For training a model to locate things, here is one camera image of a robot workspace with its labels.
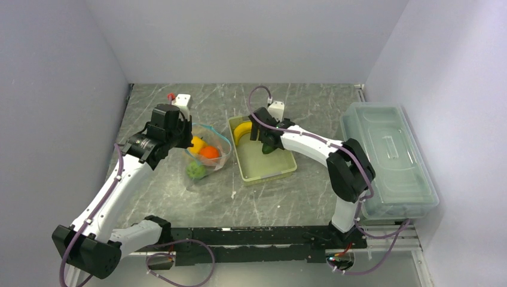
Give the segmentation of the pale yellow plastic basket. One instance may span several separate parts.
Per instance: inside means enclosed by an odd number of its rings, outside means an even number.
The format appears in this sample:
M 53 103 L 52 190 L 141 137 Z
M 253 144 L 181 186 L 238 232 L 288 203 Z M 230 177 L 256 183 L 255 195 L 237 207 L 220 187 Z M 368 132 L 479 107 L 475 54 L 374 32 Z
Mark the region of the pale yellow plastic basket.
M 262 143 L 244 135 L 238 145 L 233 145 L 236 162 L 245 185 L 279 179 L 292 175 L 297 169 L 293 153 L 277 149 L 269 154 L 262 153 Z

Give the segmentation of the clear zip bag blue zipper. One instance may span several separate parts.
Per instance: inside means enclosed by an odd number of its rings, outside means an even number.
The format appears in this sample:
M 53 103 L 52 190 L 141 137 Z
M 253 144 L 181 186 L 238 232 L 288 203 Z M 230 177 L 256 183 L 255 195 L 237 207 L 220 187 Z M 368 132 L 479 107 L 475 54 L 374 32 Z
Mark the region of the clear zip bag blue zipper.
M 184 150 L 183 176 L 190 187 L 221 170 L 231 153 L 231 142 L 212 126 L 192 124 L 192 147 Z

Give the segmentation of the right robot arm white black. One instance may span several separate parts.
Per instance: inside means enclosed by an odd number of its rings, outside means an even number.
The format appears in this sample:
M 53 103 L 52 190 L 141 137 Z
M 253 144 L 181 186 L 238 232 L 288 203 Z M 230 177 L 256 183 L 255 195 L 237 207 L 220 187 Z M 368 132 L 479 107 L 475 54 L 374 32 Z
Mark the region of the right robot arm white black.
M 375 171 L 365 151 L 355 139 L 338 141 L 308 132 L 290 119 L 277 121 L 265 107 L 249 115 L 251 140 L 273 149 L 302 154 L 328 170 L 332 190 L 337 195 L 329 239 L 336 248 L 344 248 L 356 234 L 358 207 L 375 178 Z

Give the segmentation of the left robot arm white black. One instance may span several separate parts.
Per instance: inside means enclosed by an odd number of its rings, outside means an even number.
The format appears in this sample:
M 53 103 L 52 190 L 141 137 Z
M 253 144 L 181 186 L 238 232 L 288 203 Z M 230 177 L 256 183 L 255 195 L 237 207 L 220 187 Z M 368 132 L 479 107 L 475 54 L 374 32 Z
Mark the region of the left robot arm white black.
M 192 143 L 192 116 L 187 103 L 158 104 L 145 127 L 122 145 L 113 173 L 86 209 L 68 227 L 58 225 L 51 238 L 62 261 L 59 280 L 65 285 L 66 266 L 104 279 L 127 251 L 151 245 L 166 250 L 172 242 L 170 224 L 151 216 L 135 227 L 114 232 L 114 225 L 139 184 L 153 173 L 172 148 Z

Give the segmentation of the green bumpy fruit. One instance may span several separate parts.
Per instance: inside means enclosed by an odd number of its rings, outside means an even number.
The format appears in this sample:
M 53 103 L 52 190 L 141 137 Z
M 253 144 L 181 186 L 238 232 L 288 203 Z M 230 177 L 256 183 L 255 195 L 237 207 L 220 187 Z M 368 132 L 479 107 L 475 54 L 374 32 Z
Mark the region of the green bumpy fruit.
M 199 180 L 206 176 L 206 167 L 196 161 L 188 163 L 185 171 L 187 176 L 192 180 Z

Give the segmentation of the yellow bell pepper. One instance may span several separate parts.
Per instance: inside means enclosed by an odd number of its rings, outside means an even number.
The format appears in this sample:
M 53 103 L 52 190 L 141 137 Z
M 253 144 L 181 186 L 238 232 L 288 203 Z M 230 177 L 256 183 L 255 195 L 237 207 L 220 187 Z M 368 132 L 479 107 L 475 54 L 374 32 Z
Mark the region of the yellow bell pepper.
M 207 143 L 198 136 L 193 136 L 191 143 L 192 146 L 187 148 L 187 151 L 191 154 L 199 154 L 203 148 L 207 147 Z

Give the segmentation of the orange tangerine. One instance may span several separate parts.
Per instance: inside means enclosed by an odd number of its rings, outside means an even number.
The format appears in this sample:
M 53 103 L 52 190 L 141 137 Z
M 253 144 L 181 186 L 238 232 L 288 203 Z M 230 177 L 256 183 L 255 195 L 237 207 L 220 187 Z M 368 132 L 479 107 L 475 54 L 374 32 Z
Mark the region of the orange tangerine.
M 217 159 L 221 155 L 219 149 L 215 148 L 214 146 L 206 146 L 202 148 L 198 154 L 204 158 L 211 160 Z

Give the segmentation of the yellow banana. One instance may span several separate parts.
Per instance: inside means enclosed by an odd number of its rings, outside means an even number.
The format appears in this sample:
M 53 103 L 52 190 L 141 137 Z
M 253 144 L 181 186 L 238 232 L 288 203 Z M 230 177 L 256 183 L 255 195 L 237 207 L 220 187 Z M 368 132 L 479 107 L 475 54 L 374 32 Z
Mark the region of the yellow banana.
M 252 122 L 251 121 L 245 121 L 241 124 L 239 124 L 234 130 L 233 130 L 233 139 L 234 144 L 237 146 L 240 142 L 240 139 L 251 132 L 252 129 Z

